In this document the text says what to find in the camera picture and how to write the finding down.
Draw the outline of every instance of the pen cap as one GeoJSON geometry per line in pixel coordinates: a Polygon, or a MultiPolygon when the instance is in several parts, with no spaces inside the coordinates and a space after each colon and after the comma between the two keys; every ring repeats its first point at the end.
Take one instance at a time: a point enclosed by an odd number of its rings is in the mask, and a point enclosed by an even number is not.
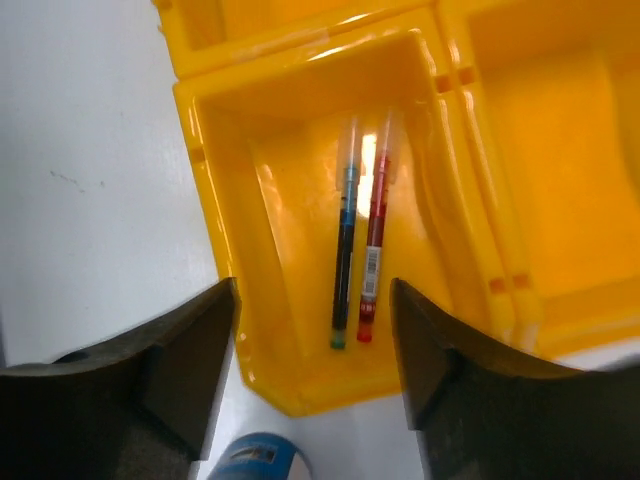
{"type": "Polygon", "coordinates": [[[376,164],[386,157],[389,183],[396,181],[398,172],[400,142],[402,140],[403,119],[400,110],[391,107],[384,113],[376,138],[376,164]]]}
{"type": "Polygon", "coordinates": [[[342,136],[338,144],[338,159],[336,164],[336,188],[344,188],[345,169],[355,167],[358,169],[356,182],[360,182],[362,171],[362,130],[357,115],[349,117],[343,128],[342,136]]]}

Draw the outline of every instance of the yellow plastic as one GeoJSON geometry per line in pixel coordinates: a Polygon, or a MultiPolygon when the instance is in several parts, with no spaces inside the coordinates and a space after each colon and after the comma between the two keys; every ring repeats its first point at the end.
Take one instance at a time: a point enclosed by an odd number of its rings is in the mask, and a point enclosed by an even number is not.
{"type": "Polygon", "coordinates": [[[509,341],[515,314],[483,210],[428,8],[183,80],[174,93],[220,276],[243,302],[236,339],[245,382],[292,416],[400,391],[388,285],[411,282],[468,323],[509,341]],[[362,115],[351,303],[362,282],[374,132],[389,105],[406,134],[389,192],[372,344],[329,348],[340,192],[337,139],[362,115]]]}
{"type": "Polygon", "coordinates": [[[180,79],[330,36],[432,0],[153,0],[180,79]]]}
{"type": "Polygon", "coordinates": [[[441,0],[514,300],[546,357],[640,334],[640,2],[441,0]]]}

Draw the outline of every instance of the blue object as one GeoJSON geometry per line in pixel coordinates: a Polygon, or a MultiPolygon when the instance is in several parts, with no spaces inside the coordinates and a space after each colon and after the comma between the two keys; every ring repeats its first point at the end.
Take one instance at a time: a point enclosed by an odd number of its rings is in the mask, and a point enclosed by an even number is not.
{"type": "Polygon", "coordinates": [[[302,452],[272,433],[253,433],[235,440],[209,480],[311,480],[302,452]]]}

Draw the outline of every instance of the barcode label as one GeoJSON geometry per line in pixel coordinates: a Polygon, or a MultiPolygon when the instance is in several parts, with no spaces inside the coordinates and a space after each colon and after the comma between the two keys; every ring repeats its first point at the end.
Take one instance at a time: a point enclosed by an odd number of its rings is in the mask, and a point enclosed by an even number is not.
{"type": "Polygon", "coordinates": [[[367,247],[366,271],[362,285],[362,295],[368,297],[375,297],[378,293],[380,250],[380,247],[367,247]]]}

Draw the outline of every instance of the white surface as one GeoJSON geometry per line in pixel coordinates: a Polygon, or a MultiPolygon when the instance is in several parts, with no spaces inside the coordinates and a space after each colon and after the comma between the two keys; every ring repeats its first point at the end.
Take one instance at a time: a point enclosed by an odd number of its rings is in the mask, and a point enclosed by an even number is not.
{"type": "MultiPolygon", "coordinates": [[[[0,318],[9,363],[51,360],[217,280],[146,0],[0,0],[0,318]]],[[[422,478],[399,397],[290,420],[233,360],[205,478],[239,434],[286,434],[317,479],[422,478]]]]}
{"type": "Polygon", "coordinates": [[[557,359],[557,363],[583,370],[609,370],[638,360],[640,340],[632,339],[612,343],[602,348],[587,350],[557,359]]]}

